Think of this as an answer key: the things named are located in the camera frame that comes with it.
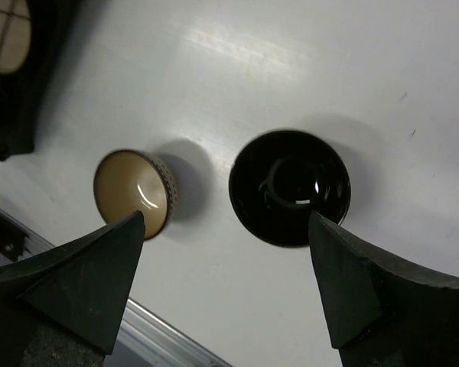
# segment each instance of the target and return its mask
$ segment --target black bowl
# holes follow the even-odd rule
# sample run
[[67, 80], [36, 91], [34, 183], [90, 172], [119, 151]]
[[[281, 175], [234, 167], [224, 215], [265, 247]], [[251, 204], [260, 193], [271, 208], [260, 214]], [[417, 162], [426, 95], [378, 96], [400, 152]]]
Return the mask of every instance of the black bowl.
[[272, 245], [309, 244], [317, 211], [340, 224], [350, 205], [350, 178], [335, 150], [306, 132], [280, 130], [251, 141], [229, 175], [229, 198], [240, 222]]

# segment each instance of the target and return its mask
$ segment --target black object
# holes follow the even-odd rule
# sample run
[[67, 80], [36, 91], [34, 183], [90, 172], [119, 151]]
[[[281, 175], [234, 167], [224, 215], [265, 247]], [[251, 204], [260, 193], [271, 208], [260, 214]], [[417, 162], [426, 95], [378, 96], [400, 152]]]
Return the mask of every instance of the black object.
[[81, 239], [1, 267], [0, 366], [20, 365], [26, 350], [29, 360], [35, 353], [37, 358], [51, 358], [39, 356], [49, 349], [37, 347], [47, 344], [37, 340], [37, 333], [64, 343], [80, 341], [95, 355], [112, 353], [144, 233], [143, 215], [136, 212]]
[[27, 0], [31, 47], [22, 67], [0, 74], [0, 161], [34, 150], [37, 114], [82, 0]]
[[344, 367], [459, 366], [459, 278], [371, 245], [318, 213], [309, 239]]
[[313, 210], [335, 223], [343, 220], [350, 179], [338, 154], [321, 139], [274, 131], [239, 153], [229, 175], [229, 197], [253, 235], [273, 245], [304, 246]]

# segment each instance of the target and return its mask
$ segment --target white table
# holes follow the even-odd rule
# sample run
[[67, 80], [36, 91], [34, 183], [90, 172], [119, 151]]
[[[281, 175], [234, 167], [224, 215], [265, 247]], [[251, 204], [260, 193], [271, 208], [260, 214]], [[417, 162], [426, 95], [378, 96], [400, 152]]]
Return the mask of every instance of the white table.
[[230, 205], [236, 154], [279, 127], [342, 155], [346, 229], [459, 276], [459, 0], [86, 0], [0, 207], [59, 245], [103, 224], [105, 154], [169, 154], [182, 215], [131, 296], [234, 365], [339, 366], [308, 248], [259, 241]]

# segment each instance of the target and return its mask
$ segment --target tabletop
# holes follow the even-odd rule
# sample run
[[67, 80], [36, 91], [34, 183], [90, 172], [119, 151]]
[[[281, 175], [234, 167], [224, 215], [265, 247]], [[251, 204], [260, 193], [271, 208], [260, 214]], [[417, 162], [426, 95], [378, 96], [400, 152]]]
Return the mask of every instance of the tabletop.
[[103, 225], [103, 156], [158, 153], [181, 207], [131, 297], [237, 366], [339, 366], [309, 248], [256, 239], [230, 204], [236, 155], [274, 128], [342, 157], [344, 228], [459, 276], [459, 0], [86, 0], [0, 207], [60, 245]]

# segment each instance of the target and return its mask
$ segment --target patterned bowl exterior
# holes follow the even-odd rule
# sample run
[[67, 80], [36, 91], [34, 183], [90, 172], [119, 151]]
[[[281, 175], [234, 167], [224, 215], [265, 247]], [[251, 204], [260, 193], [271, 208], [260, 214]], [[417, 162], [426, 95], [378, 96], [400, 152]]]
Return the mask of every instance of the patterned bowl exterior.
[[178, 190], [177, 190], [177, 180], [172, 169], [159, 158], [159, 156], [154, 154], [148, 154], [144, 152], [139, 152], [146, 160], [151, 163], [155, 170], [160, 175], [161, 180], [163, 181], [163, 186], [165, 192], [167, 193], [167, 218], [165, 220], [164, 227], [168, 222], [173, 218], [173, 215], [177, 211], [178, 207]]

